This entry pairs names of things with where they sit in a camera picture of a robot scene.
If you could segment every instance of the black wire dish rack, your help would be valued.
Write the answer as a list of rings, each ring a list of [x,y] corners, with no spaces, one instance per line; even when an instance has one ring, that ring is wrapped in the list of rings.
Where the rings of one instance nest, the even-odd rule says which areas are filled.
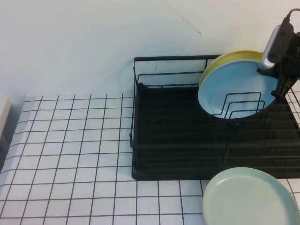
[[[276,98],[264,108],[257,95],[256,114],[241,119],[220,119],[207,114],[198,102],[199,83],[144,84],[142,77],[195,74],[148,73],[136,76],[137,62],[208,60],[218,55],[135,58],[134,110],[130,134],[133,148],[132,176],[136,180],[209,180],[233,167],[259,169],[277,179],[300,178],[300,131],[286,99]]]

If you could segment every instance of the countertop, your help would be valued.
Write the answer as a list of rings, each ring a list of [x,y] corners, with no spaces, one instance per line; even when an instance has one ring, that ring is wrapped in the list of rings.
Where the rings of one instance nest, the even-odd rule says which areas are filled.
[[[132,104],[27,98],[0,173],[0,225],[204,225],[208,180],[131,177]],[[300,179],[279,181],[300,204]]]

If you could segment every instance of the black grout line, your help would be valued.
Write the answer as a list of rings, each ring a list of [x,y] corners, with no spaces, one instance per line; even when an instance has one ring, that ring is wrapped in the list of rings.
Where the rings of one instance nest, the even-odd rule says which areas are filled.
[[[182,195],[181,195],[181,185],[180,185],[180,180],[178,181],[178,185],[179,185],[179,194],[180,194],[181,212],[182,212],[182,225],[184,225],[183,205],[182,205]]]
[[[103,116],[105,116],[105,107],[106,107],[106,102],[107,102],[106,98],[105,98]],[[98,154],[98,159],[97,159],[97,167],[99,166],[99,158],[100,158],[100,151],[101,151],[101,141],[102,141],[102,131],[103,130],[101,130],[100,142],[99,142],[99,149],[98,149],[98,153],[99,154]],[[93,212],[93,204],[94,204],[94,197],[95,197],[95,188],[96,188],[96,181],[97,181],[97,173],[98,173],[98,169],[96,170],[96,173],[95,173],[94,188],[93,188],[93,198],[92,198],[92,203],[91,203],[91,207],[90,207],[89,225],[90,225],[90,222],[91,222],[91,216],[92,216],[92,212]]]
[[[73,102],[72,102],[72,106],[71,106],[71,110],[70,110],[70,114],[69,114],[69,119],[71,118],[71,113],[72,113],[72,108],[73,108],[73,104],[74,104],[74,99],[73,99]],[[62,152],[62,148],[64,146],[64,141],[65,141],[65,138],[66,138],[66,134],[67,134],[67,131],[65,131],[65,134],[64,134],[64,139],[63,139],[63,143],[61,145],[60,153]],[[54,177],[53,177],[53,183],[55,181],[55,177],[56,177],[56,173],[57,173],[57,170],[58,170],[59,163],[60,163],[60,155],[59,155],[59,158],[58,158],[58,161],[57,161],[57,165],[56,165],[56,169],[55,169],[55,173],[54,173]],[[47,207],[46,207],[46,210],[45,210],[45,216],[44,216],[44,220],[43,220],[43,225],[45,224],[45,218],[46,218],[46,215],[47,215],[47,211],[48,211],[48,207],[49,207],[49,203],[50,203],[50,199],[51,199],[51,194],[52,194],[53,186],[54,186],[54,184],[51,185],[51,190],[50,190],[49,199],[48,199],[48,202],[47,202]]]
[[[48,136],[48,134],[49,134],[49,129],[50,129],[50,126],[51,126],[51,122],[52,122],[52,121],[50,121],[50,123],[49,123],[49,127],[48,127],[48,130],[47,130],[46,136],[45,136],[45,143],[46,143],[46,140],[47,140],[47,136]],[[36,174],[37,174],[37,171],[38,171],[38,166],[39,166],[39,163],[40,163],[42,154],[43,154],[43,150],[44,150],[44,147],[45,147],[45,143],[43,144],[43,147],[42,147],[42,150],[41,150],[41,154],[40,154],[39,159],[38,159],[38,162],[37,162],[37,167],[36,167],[35,172],[34,172],[34,175],[33,175],[33,179],[32,179],[32,182],[31,182],[31,186],[30,186],[30,189],[29,189],[29,193],[28,193],[28,196],[27,196],[27,201],[26,201],[26,204],[25,204],[25,207],[24,207],[24,211],[23,211],[22,217],[24,217],[24,215],[25,215],[25,211],[26,211],[26,207],[27,207],[27,204],[28,204],[29,196],[30,196],[31,190],[32,190],[33,181],[34,181],[34,179],[35,179],[35,177],[36,177]]]
[[[123,106],[123,95],[122,95],[122,101],[121,101],[121,115],[122,115],[122,106]],[[122,126],[122,120],[120,120],[118,153],[120,152],[121,126]],[[116,180],[115,180],[116,182],[115,182],[115,187],[114,187],[114,199],[113,199],[113,210],[112,210],[112,225],[114,223],[115,206],[116,206],[116,193],[117,193],[117,180],[118,180],[118,164],[119,164],[119,154],[117,156],[117,170],[116,170]]]
[[[23,154],[24,149],[25,149],[25,146],[26,146],[26,142],[25,142],[25,144],[24,144],[24,146],[23,146],[23,150],[22,150],[21,156],[20,156],[20,158],[19,158],[19,162],[18,162],[18,165],[17,165],[17,167],[16,167],[16,170],[15,170],[15,173],[14,173],[14,176],[13,176],[13,178],[12,178],[11,183],[13,183],[13,181],[14,181],[14,179],[15,179],[15,174],[16,174],[16,171],[17,171],[17,169],[18,169],[18,167],[19,167],[19,164],[20,164],[20,161],[21,161],[21,158],[22,158],[22,154]],[[10,189],[11,189],[11,185],[9,186],[9,189],[8,189],[8,192],[7,192],[7,195],[6,195],[5,200],[8,199],[8,195],[9,195]],[[2,217],[2,213],[3,213],[3,210],[4,210],[4,208],[5,208],[5,203],[6,203],[6,202],[4,202],[4,204],[3,204],[3,206],[2,206],[2,210],[1,210],[1,213],[0,213],[0,218]]]
[[[87,112],[86,112],[86,119],[87,119],[87,117],[88,117],[88,114],[89,114],[89,110],[87,110]],[[76,181],[76,175],[77,175],[78,165],[79,165],[79,160],[80,160],[80,153],[81,153],[81,149],[82,149],[82,146],[83,146],[82,141],[83,141],[83,138],[84,138],[84,133],[85,133],[85,130],[84,130],[83,133],[82,133],[82,140],[81,140],[81,144],[80,144],[79,157],[78,157],[78,161],[77,161],[77,168],[76,168],[76,170],[75,170],[75,176],[74,176],[74,183],[73,183],[73,186],[72,186],[71,198],[72,198],[73,192],[74,192],[74,186],[75,186],[75,181]],[[69,203],[69,209],[68,209],[68,211],[67,211],[67,216],[69,216],[69,213],[70,213],[71,203],[72,203],[72,200],[70,200],[70,203]]]

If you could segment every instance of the light blue plate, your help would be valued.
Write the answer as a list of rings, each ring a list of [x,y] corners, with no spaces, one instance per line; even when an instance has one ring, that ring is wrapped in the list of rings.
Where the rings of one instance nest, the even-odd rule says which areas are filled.
[[[271,91],[276,89],[277,79],[263,76],[257,69],[258,61],[244,59],[212,70],[199,87],[201,107],[209,114],[226,119],[247,117],[259,112],[257,109],[266,108],[275,99]]]

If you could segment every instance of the plate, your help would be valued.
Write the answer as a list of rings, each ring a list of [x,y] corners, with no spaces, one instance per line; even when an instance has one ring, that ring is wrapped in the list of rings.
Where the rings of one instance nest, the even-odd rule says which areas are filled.
[[[219,118],[234,119],[253,115],[275,99],[277,79],[256,70],[258,60],[234,60],[213,69],[198,91],[201,107]]]
[[[237,167],[217,174],[203,197],[206,225],[299,225],[292,195],[274,177]]]

